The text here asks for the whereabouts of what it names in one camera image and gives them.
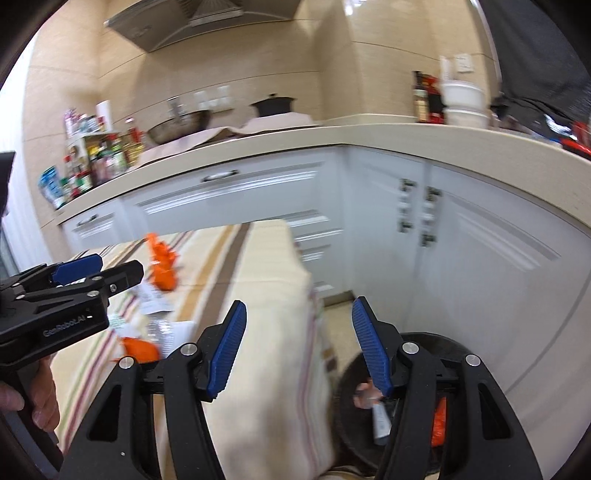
table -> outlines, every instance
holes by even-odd
[[[317,478],[333,462],[328,411],[336,360],[324,334],[322,306],[282,220],[228,225],[161,237],[179,254],[178,287],[165,293],[169,322],[193,322],[190,339],[220,323],[234,299],[247,308],[247,327],[228,386],[204,404],[209,429],[228,480]],[[86,251],[104,268],[129,260],[144,265],[145,240]],[[141,336],[148,319],[132,290],[111,298]],[[96,393],[124,352],[113,329],[59,352],[52,363],[61,422],[56,431],[67,452]],[[174,478],[164,405],[154,399],[158,457],[165,479]]]

black cloth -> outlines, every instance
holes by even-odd
[[[499,57],[501,99],[493,106],[546,137],[544,113],[562,124],[589,121],[591,77],[566,36],[532,0],[480,0]]]

countertop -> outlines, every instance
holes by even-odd
[[[357,145],[463,168],[527,192],[591,228],[591,164],[545,143],[494,130],[424,124],[367,124],[273,132],[165,158],[111,180],[56,212],[63,223],[96,205],[188,171],[269,153]]]

electrical outlet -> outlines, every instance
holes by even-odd
[[[472,55],[469,53],[460,53],[453,56],[456,61],[456,72],[471,73],[474,72],[474,64],[472,63]]]
[[[209,90],[209,94],[201,91],[195,92],[194,95],[200,110],[211,110],[212,113],[218,113],[234,108],[229,85],[223,85],[215,90]]]

human hand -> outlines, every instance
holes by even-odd
[[[31,401],[35,407],[33,422],[46,432],[53,432],[60,422],[60,410],[57,405],[56,384],[50,368],[50,357],[39,360],[39,370],[31,383]],[[0,382],[0,408],[20,411],[25,401],[21,394]]]

